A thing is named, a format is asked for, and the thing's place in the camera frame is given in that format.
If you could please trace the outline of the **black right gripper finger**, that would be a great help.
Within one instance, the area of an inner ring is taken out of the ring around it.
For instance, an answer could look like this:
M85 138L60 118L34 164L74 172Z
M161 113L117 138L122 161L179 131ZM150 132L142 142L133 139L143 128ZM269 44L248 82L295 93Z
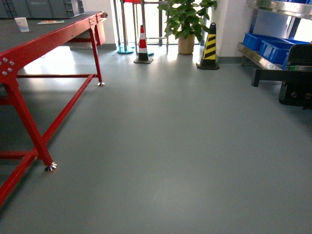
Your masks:
M254 69L253 78L251 81L252 87L258 87L259 82L264 81L284 81L286 76L286 71L283 70L261 70Z

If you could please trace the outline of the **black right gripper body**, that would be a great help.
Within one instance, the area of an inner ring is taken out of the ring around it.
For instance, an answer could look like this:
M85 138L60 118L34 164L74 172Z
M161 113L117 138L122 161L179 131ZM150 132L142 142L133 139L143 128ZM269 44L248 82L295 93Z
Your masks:
M281 84L279 102L283 105L310 109L312 107L312 45L292 46L284 64L287 77Z

